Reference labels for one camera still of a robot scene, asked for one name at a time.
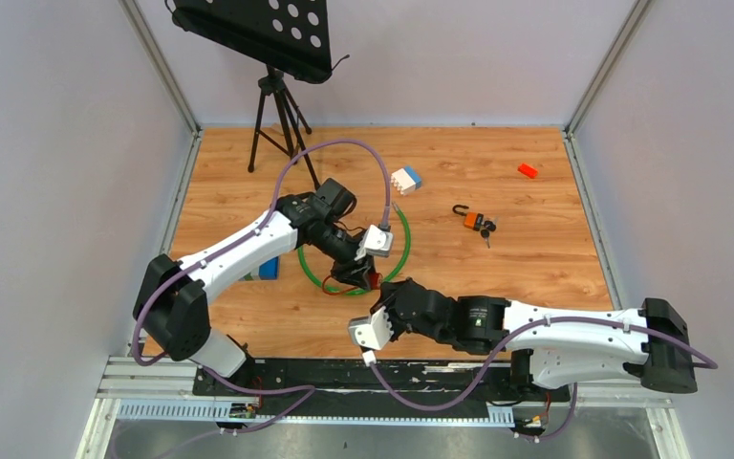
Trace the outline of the red cable lock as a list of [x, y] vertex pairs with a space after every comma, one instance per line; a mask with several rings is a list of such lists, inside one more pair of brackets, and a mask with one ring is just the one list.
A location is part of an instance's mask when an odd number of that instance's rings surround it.
[[368, 273], [367, 274], [367, 288], [351, 286], [351, 287], [339, 289], [337, 287], [329, 287], [328, 283], [332, 279], [333, 277], [331, 275], [328, 275], [321, 282], [320, 288], [322, 289], [325, 295], [332, 295], [332, 296], [363, 295], [366, 292], [377, 289], [383, 280], [383, 276], [380, 273]]

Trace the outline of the black-headed key bunch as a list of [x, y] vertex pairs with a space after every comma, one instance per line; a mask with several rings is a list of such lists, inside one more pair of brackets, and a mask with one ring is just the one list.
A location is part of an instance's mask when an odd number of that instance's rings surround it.
[[486, 243], [486, 246], [488, 248], [491, 247], [490, 245], [490, 237], [491, 235], [497, 230], [497, 218], [494, 219], [485, 219], [480, 227], [479, 233], [483, 240]]

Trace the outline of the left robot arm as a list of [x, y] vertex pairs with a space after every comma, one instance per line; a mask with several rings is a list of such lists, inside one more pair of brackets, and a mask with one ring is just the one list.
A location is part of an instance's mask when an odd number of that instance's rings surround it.
[[231, 285], [264, 263], [311, 245], [330, 257], [332, 278], [370, 291], [379, 283], [375, 256], [391, 249], [387, 226], [370, 226], [355, 235], [340, 220], [356, 197], [333, 179], [317, 190], [277, 198], [244, 229], [180, 260], [163, 253], [147, 265], [133, 309], [135, 329], [144, 331], [173, 361], [193, 361], [217, 374], [232, 395], [254, 383], [248, 353], [210, 325], [208, 306]]

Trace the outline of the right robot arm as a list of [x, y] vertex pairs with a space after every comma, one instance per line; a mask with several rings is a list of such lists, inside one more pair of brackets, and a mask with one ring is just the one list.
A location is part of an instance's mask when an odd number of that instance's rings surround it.
[[665, 299], [610, 312], [554, 309], [503, 297], [451, 297], [412, 279], [385, 283], [365, 323], [350, 325], [365, 353], [405, 333], [476, 356], [510, 354], [507, 385], [531, 399], [571, 383], [632, 379], [657, 392], [697, 391], [686, 321]]

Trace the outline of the orange padlock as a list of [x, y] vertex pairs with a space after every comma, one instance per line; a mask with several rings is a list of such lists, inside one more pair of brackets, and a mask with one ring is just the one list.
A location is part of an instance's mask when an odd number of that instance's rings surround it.
[[467, 229], [480, 231], [483, 228], [485, 216], [481, 212], [471, 211], [469, 206], [454, 205], [452, 212], [463, 217], [463, 226]]

